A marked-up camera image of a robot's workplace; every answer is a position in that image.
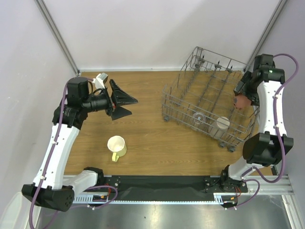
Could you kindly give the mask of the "yellow mug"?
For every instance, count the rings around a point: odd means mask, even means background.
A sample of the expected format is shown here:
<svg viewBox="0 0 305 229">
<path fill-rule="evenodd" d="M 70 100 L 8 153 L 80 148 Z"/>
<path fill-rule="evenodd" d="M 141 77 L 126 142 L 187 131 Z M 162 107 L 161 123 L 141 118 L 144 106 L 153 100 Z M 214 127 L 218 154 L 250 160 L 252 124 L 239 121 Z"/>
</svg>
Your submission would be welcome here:
<svg viewBox="0 0 305 229">
<path fill-rule="evenodd" d="M 107 142 L 108 149 L 112 152 L 112 162 L 117 162 L 127 152 L 127 146 L 124 138 L 121 136 L 113 136 Z"/>
</svg>

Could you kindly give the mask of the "pink patterned mug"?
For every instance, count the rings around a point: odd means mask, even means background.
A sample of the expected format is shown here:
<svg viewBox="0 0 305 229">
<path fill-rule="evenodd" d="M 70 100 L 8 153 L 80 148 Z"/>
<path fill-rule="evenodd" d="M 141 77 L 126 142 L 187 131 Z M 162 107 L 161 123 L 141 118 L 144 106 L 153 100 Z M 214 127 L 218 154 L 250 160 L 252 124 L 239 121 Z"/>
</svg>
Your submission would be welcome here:
<svg viewBox="0 0 305 229">
<path fill-rule="evenodd" d="M 252 101 L 249 100 L 245 95 L 238 94 L 233 99 L 234 107 L 238 110 L 242 110 L 251 106 Z"/>
</svg>

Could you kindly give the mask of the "clear plastic cup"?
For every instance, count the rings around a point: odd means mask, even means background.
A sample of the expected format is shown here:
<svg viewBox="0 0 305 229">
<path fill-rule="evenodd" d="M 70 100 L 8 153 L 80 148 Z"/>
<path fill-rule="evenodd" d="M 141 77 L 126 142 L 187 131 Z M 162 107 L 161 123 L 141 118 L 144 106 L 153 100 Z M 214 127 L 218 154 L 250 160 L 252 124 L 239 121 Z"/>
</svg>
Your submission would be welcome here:
<svg viewBox="0 0 305 229">
<path fill-rule="evenodd" d="M 203 130 L 205 127 L 206 116 L 204 113 L 195 112 L 191 123 L 191 128 L 195 131 Z"/>
</svg>

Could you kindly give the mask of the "beige plastic cup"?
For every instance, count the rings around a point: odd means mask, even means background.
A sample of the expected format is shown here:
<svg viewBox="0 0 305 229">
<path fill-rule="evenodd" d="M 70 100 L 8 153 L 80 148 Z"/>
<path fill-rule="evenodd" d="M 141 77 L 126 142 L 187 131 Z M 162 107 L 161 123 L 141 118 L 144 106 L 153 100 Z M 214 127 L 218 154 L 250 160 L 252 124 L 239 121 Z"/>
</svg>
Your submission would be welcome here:
<svg viewBox="0 0 305 229">
<path fill-rule="evenodd" d="M 228 130 L 229 126 L 230 121 L 227 117 L 219 117 L 209 126 L 208 134 L 215 139 L 219 139 Z"/>
</svg>

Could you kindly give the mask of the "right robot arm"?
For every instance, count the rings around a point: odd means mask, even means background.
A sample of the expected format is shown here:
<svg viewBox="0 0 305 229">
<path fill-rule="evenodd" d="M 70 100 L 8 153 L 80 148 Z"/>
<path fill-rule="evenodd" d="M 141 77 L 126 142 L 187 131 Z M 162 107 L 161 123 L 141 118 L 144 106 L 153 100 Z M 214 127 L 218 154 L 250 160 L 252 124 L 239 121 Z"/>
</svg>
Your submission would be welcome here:
<svg viewBox="0 0 305 229">
<path fill-rule="evenodd" d="M 283 119 L 283 93 L 290 82 L 283 69 L 276 68 L 274 56 L 261 54 L 255 57 L 253 71 L 246 71 L 234 89 L 236 107 L 241 105 L 259 108 L 259 131 L 243 145 L 243 155 L 221 172 L 219 187 L 225 192 L 235 191 L 246 184 L 245 178 L 261 168 L 281 163 L 276 183 L 285 170 L 285 156 L 294 140 L 287 136 Z"/>
</svg>

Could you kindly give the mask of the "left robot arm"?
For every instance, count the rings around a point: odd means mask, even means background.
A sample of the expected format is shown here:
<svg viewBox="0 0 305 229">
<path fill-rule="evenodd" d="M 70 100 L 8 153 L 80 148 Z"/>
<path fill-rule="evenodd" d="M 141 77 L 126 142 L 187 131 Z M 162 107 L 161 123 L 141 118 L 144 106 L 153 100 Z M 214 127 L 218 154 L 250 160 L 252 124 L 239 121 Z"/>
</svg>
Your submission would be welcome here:
<svg viewBox="0 0 305 229">
<path fill-rule="evenodd" d="M 35 206 L 66 212 L 73 198 L 93 189 L 107 188 L 102 169 L 86 167 L 77 176 L 64 181 L 63 175 L 72 145 L 88 113 L 105 111 L 112 120 L 131 115 L 125 105 L 138 100 L 124 92 L 117 83 L 109 81 L 112 93 L 104 85 L 108 76 L 99 74 L 94 79 L 74 77 L 64 87 L 60 105 L 52 119 L 52 132 L 41 167 L 31 184 L 22 187 L 22 195 Z"/>
</svg>

